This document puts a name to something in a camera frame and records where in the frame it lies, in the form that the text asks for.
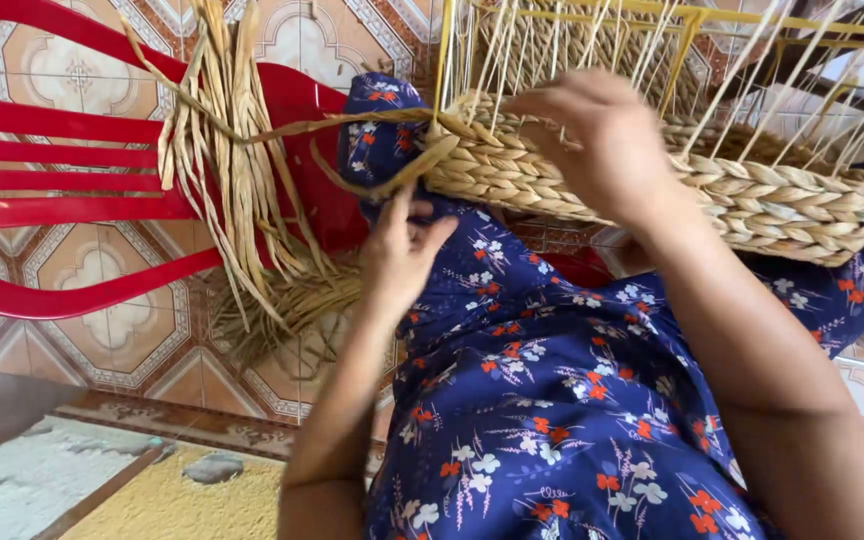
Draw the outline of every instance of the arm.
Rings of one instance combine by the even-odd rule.
[[[414,190],[414,185],[403,187],[386,203],[366,241],[359,308],[335,369],[302,424],[282,479],[280,538],[362,535],[363,479],[385,352],[396,325],[426,287],[436,253],[457,224],[454,217],[429,227],[408,223],[410,215],[432,214],[430,202],[411,200]]]
[[[667,164],[625,80],[565,75],[510,108],[582,141],[528,131],[586,204],[643,245],[702,367],[750,491],[789,538],[864,538],[864,423],[810,333],[749,272]]]

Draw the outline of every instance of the red plastic chair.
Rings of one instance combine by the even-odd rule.
[[[49,0],[0,0],[0,20],[29,25],[79,43],[124,63],[142,68],[123,33]],[[179,81],[186,65],[142,46],[145,57],[169,79]],[[259,77],[274,127],[298,120],[319,120],[341,112],[345,95],[291,68],[258,64]],[[87,141],[149,144],[148,150],[95,148],[0,141],[0,162],[32,162],[69,166],[147,168],[155,170],[155,150],[162,122],[116,118],[0,102],[0,132]],[[359,245],[368,226],[355,197],[336,187],[315,164],[309,142],[315,137],[321,153],[334,157],[338,128],[285,137],[283,143],[296,189],[319,245],[327,252]],[[121,196],[0,199],[0,228],[90,221],[192,219],[191,206],[176,190],[160,190],[158,174],[0,170],[0,190],[103,190]],[[159,193],[160,198],[126,197],[126,191]],[[291,202],[280,194],[279,207],[294,216]],[[257,246],[269,264],[265,246]],[[596,263],[553,255],[550,264],[577,285],[594,287],[609,279]],[[216,249],[186,255],[127,276],[75,290],[46,291],[0,279],[0,315],[20,319],[64,319],[114,306],[175,280],[222,264]]]

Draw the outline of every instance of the floral pattern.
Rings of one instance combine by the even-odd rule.
[[[424,106],[408,83],[368,73],[345,111]],[[423,129],[347,125],[343,178],[388,181]],[[412,361],[393,382],[367,538],[782,536],[729,473],[713,395],[658,276],[582,289],[484,206],[418,196],[459,226],[398,328]],[[864,250],[834,269],[742,257],[830,356],[864,332]]]

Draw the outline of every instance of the left hand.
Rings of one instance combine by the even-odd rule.
[[[361,313],[394,327],[426,288],[439,248],[459,225],[449,215],[429,226],[409,222],[409,217],[429,217],[432,202],[413,201],[414,182],[403,185],[385,203],[375,229],[362,249]]]

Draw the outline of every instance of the hand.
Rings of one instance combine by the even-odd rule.
[[[362,249],[362,313],[382,324],[397,325],[426,288],[435,256],[459,225],[445,216],[427,227],[410,216],[432,215],[432,202],[413,201],[409,183],[385,203],[375,230]]]
[[[569,151],[558,130],[522,129],[602,217],[635,231],[661,227],[683,207],[698,211],[694,194],[672,174],[656,114],[623,77],[602,69],[565,73],[516,96],[507,109],[551,119],[578,140],[582,150]]]

